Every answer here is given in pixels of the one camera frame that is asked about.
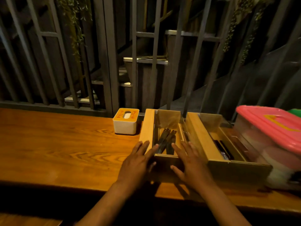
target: hanging plant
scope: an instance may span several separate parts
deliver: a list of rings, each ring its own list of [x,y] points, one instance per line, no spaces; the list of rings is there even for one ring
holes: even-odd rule
[[[86,14],[92,21],[92,11],[90,0],[58,0],[58,5],[63,10],[63,15],[68,17],[71,30],[71,45],[75,56],[80,56],[79,45],[84,43],[84,34],[82,32],[80,20],[87,20]]]
[[[243,61],[246,58],[246,55],[248,54],[248,51],[251,47],[251,44],[254,40],[255,34],[256,34],[256,30],[258,29],[260,20],[262,18],[263,12],[265,10],[265,8],[273,2],[273,0],[235,0],[236,1],[236,7],[235,7],[235,11],[231,20],[231,24],[230,24],[230,29],[228,32],[228,35],[226,37],[226,42],[224,45],[224,52],[227,52],[230,48],[230,42],[231,39],[233,37],[234,31],[236,26],[248,15],[253,11],[253,8],[258,4],[258,3],[263,3],[263,7],[262,9],[260,9],[260,11],[257,13],[256,15],[256,22],[255,22],[255,27],[252,33],[252,37],[250,37],[249,41],[248,41],[248,45],[246,48],[246,50],[244,51],[244,57],[243,57]]]

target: wood grain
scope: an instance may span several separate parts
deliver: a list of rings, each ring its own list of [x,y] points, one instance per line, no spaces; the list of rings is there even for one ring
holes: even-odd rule
[[[139,135],[115,134],[111,118],[1,108],[0,140],[2,182],[107,191]],[[237,206],[301,213],[301,199],[286,192],[225,192]],[[172,183],[155,196],[202,201]]]
[[[0,213],[0,226],[59,226],[61,220]]]

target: person's right hand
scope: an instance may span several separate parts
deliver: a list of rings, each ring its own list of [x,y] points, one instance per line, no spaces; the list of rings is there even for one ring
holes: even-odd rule
[[[191,142],[189,142],[188,145],[181,141],[181,144],[185,150],[178,148],[175,144],[172,144],[172,147],[178,157],[183,161],[185,171],[182,172],[173,165],[170,166],[170,168],[184,183],[202,195],[203,192],[212,186],[216,186],[216,184],[196,147]]]

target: pink lid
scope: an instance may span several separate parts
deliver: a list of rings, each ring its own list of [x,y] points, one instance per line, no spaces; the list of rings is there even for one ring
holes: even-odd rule
[[[241,105],[236,111],[275,143],[301,155],[301,118],[272,107]]]

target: tissue box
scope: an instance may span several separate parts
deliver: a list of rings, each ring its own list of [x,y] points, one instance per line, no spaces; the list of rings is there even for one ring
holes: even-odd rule
[[[136,133],[139,109],[120,108],[113,118],[116,134],[133,135]]]

